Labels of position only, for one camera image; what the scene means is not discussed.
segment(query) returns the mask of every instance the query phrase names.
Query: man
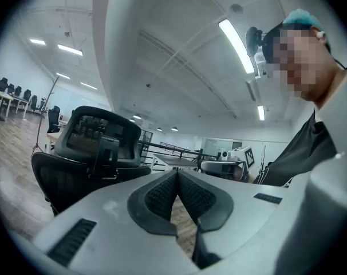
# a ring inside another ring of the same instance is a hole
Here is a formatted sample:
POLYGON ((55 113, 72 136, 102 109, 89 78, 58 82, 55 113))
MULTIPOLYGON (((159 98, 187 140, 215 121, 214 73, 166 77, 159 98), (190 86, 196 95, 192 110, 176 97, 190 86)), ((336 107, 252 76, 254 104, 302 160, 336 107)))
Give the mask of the man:
POLYGON ((263 54, 274 75, 295 94, 315 104, 316 112, 302 126, 289 145, 256 178, 249 182, 287 186, 291 179, 308 172, 336 154, 335 146, 317 111, 347 76, 331 55, 328 38, 316 17, 298 9, 263 39, 263 54))

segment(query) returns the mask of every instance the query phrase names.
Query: wooden floor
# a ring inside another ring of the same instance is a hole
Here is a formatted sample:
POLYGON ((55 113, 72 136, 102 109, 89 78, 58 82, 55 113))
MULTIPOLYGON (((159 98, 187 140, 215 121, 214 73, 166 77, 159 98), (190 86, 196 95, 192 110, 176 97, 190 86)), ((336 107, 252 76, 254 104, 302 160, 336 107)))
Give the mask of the wooden floor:
MULTIPOLYGON (((31 167, 40 117, 27 113, 23 120, 22 114, 10 111, 6 121, 0 121, 0 213, 8 229, 31 239, 54 216, 31 167)), ((39 138, 43 149, 47 130, 48 119, 43 119, 39 138)), ((196 225, 179 198, 173 205, 171 222, 178 228, 178 244, 191 256, 196 225)))

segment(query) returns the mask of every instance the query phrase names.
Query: earbud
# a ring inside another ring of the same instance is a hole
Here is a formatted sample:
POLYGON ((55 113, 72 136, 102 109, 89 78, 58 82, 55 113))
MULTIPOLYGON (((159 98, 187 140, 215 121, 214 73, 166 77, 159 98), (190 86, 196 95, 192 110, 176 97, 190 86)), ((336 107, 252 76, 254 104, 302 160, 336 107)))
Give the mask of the earbud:
POLYGON ((317 37, 319 40, 322 39, 322 38, 324 38, 324 36, 325 36, 325 32, 324 32, 324 31, 318 32, 318 33, 316 34, 316 37, 317 37))

